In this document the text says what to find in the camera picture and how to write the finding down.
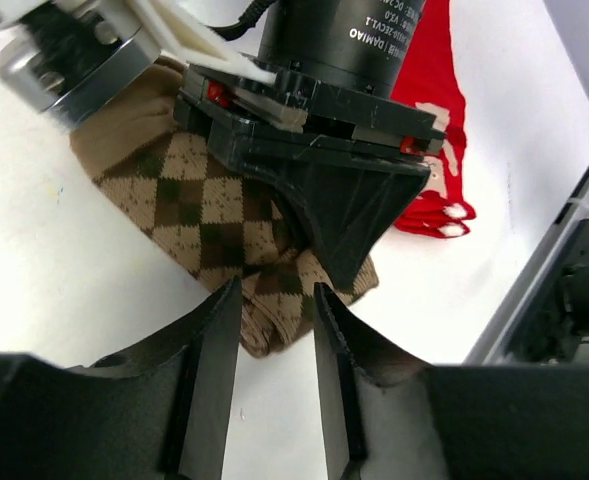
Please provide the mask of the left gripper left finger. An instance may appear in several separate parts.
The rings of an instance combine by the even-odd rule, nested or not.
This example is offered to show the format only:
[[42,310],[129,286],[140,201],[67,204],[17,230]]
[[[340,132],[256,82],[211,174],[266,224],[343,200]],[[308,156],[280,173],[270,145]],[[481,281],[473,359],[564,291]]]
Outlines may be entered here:
[[88,367],[0,354],[0,479],[220,478],[241,306],[231,280]]

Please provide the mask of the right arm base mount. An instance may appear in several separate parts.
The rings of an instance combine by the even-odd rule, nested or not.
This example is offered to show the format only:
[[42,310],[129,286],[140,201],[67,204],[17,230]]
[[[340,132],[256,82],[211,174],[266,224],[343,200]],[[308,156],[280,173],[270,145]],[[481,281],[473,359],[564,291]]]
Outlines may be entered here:
[[581,220],[535,284],[507,344],[507,357],[571,362],[589,337],[589,220]]

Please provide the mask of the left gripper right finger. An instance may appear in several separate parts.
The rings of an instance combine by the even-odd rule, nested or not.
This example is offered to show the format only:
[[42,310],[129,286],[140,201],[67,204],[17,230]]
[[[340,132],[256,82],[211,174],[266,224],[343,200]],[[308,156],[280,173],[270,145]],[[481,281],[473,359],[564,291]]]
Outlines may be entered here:
[[589,479],[589,366],[433,366],[313,300],[330,478]]

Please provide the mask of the brown argyle sock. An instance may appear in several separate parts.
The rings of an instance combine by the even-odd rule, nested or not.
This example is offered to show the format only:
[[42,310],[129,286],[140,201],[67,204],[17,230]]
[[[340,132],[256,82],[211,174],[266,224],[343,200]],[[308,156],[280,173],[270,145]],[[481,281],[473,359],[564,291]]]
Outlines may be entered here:
[[328,275],[268,186],[227,170],[173,117],[184,66],[158,59],[69,137],[95,186],[206,289],[242,281],[241,343],[262,358],[305,336]]

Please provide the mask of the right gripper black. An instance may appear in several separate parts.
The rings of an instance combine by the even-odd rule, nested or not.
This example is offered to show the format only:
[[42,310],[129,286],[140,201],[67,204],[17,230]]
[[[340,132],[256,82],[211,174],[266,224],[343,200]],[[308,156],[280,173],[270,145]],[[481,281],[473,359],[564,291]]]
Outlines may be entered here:
[[[434,114],[390,96],[423,16],[422,1],[251,1],[244,36],[265,23],[251,60],[274,84],[192,66],[174,117],[205,133],[213,121],[381,145],[415,157],[445,139]],[[239,171],[269,185],[296,242],[313,250],[334,287],[352,285],[373,245],[420,193],[420,162],[356,158],[340,166],[246,157]]]

